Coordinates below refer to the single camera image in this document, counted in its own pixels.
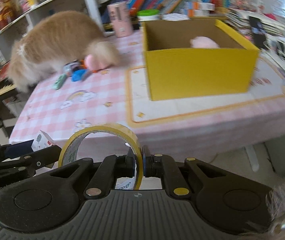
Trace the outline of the blue toy piece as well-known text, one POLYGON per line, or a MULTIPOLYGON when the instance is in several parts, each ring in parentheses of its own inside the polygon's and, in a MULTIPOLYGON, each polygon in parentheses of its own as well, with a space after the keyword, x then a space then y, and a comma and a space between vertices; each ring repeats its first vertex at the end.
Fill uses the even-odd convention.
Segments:
POLYGON ((73 82, 78 82, 78 81, 85 81, 90 75, 92 74, 92 72, 88 69, 79 69, 76 70, 73 74, 72 74, 72 81, 73 82))

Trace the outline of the pink cartoon humidifier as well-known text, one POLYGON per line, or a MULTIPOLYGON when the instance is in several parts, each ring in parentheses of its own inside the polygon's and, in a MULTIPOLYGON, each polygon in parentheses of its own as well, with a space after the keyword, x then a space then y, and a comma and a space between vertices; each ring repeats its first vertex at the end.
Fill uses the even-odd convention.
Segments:
POLYGON ((123 1, 109 4, 107 5, 107 10, 116 37, 127 37, 132 35, 133 26, 127 3, 123 1))

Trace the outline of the pink checkered tablecloth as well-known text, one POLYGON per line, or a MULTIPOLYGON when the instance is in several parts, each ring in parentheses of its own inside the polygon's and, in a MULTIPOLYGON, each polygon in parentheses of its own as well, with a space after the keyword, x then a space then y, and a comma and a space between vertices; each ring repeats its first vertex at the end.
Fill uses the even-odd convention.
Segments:
POLYGON ((60 146, 77 131, 94 125, 127 126, 153 153, 175 159, 194 156, 210 161, 216 154, 285 134, 285 79, 261 57, 244 94, 152 101, 142 62, 142 35, 113 38, 125 57, 122 67, 95 73, 83 82, 57 76, 39 83, 20 114, 10 143, 46 132, 60 146))

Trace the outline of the white jar green lid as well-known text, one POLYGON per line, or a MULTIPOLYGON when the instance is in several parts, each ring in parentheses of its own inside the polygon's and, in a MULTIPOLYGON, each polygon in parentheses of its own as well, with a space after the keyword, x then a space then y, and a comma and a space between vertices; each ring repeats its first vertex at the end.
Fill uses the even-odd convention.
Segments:
POLYGON ((158 9, 146 9, 137 12, 137 18, 140 22, 144 21, 156 21, 160 19, 158 9))

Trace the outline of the pink plush duck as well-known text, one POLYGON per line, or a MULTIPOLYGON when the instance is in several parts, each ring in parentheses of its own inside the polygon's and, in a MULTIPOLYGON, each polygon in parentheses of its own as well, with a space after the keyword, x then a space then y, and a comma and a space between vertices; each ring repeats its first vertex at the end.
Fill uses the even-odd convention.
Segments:
POLYGON ((96 72, 99 72, 100 70, 104 70, 108 68, 108 65, 101 63, 93 55, 86 56, 83 62, 84 62, 85 67, 93 73, 96 73, 96 72))

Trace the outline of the fluffy orange white cat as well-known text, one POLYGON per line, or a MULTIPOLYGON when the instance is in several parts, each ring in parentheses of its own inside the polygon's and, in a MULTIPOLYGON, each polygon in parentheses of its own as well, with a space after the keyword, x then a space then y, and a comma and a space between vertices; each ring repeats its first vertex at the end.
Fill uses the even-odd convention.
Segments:
POLYGON ((121 63, 119 51, 94 20, 78 11, 61 11, 14 42, 8 79, 26 93, 51 74, 61 73, 64 65, 88 55, 107 67, 121 63))

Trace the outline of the grey toy truck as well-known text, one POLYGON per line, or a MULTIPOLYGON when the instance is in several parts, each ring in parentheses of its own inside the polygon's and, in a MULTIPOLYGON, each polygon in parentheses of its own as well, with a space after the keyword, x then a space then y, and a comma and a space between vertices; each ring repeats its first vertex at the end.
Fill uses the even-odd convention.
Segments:
POLYGON ((63 73, 66 74, 66 76, 72 76, 75 71, 82 69, 82 67, 82 62, 75 60, 63 66, 63 73))

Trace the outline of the pink plush pig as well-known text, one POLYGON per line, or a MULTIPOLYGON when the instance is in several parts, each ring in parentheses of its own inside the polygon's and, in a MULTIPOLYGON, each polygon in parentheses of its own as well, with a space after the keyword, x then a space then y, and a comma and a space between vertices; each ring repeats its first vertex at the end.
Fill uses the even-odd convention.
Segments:
POLYGON ((205 36, 197 36, 190 40, 192 48, 206 48, 206 49, 216 49, 220 46, 211 38, 205 36))

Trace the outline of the stack of papers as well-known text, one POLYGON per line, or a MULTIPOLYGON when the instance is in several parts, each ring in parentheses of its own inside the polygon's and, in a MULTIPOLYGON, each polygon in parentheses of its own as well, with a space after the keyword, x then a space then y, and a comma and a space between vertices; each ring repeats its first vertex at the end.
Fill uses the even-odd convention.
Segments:
POLYGON ((250 30, 252 27, 262 27, 262 29, 270 35, 283 35, 285 32, 284 24, 264 14, 246 10, 230 9, 226 14, 225 23, 231 25, 243 34, 245 30, 250 30))

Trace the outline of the black smartphone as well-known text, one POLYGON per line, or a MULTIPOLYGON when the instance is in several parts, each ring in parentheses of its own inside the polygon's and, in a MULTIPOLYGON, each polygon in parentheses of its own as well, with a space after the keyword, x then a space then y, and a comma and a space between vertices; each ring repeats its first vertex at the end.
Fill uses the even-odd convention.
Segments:
POLYGON ((249 16, 248 18, 254 45, 259 49, 269 50, 267 45, 266 31, 259 18, 249 16))

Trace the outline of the yellow cardboard box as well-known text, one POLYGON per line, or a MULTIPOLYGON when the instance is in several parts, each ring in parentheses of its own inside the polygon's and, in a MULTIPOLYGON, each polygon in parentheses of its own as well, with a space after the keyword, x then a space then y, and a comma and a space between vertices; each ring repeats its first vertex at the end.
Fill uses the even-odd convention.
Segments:
POLYGON ((151 100, 245 93, 260 50, 215 18, 142 23, 143 57, 151 100), (192 48, 205 36, 220 48, 192 48))

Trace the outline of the white bookshelf frame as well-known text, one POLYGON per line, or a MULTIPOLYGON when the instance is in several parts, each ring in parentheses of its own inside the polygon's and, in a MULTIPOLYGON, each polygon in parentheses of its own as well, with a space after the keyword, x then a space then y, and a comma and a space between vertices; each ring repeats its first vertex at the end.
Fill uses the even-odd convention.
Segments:
POLYGON ((87 11, 90 17, 95 21, 95 23, 99 26, 99 28, 104 32, 104 26, 101 21, 101 16, 98 9, 97 0, 84 0, 87 11))

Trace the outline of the orange white medicine boxes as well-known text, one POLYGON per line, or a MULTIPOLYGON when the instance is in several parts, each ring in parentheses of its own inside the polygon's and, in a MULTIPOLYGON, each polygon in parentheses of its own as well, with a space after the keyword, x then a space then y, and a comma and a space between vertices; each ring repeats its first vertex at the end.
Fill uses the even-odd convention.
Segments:
POLYGON ((179 12, 188 17, 207 17, 210 12, 215 11, 213 3, 204 2, 184 2, 179 12))

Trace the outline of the white quilted handbag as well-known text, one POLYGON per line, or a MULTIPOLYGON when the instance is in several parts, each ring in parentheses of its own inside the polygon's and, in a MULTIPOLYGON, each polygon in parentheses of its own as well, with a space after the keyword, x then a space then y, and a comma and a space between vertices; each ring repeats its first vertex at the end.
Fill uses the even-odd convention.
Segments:
POLYGON ((163 15, 162 19, 166 21, 185 21, 189 20, 190 18, 187 15, 171 13, 163 15))

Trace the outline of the yellow tape roll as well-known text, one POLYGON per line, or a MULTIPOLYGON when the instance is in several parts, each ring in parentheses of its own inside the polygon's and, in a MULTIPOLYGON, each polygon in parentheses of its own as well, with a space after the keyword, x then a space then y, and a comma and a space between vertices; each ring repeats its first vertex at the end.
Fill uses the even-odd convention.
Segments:
POLYGON ((58 167, 76 161, 77 157, 91 157, 102 161, 108 154, 122 155, 127 150, 134 153, 133 178, 118 184, 117 189, 137 190, 143 179, 143 154, 137 136, 122 124, 109 123, 84 128, 74 133, 64 144, 58 167))

